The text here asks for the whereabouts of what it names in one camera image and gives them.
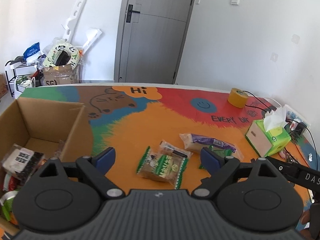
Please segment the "right hand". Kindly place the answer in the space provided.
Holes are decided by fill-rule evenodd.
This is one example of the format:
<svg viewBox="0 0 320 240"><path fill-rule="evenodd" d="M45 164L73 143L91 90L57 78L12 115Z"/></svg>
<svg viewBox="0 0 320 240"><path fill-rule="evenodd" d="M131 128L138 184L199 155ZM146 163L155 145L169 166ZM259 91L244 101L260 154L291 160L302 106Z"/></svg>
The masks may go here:
<svg viewBox="0 0 320 240"><path fill-rule="evenodd" d="M302 213L302 216L300 217L300 222L305 225L308 222L310 222L310 210L306 210ZM299 232L305 239L313 240L311 233L308 228L304 228L303 230L300 230Z"/></svg>

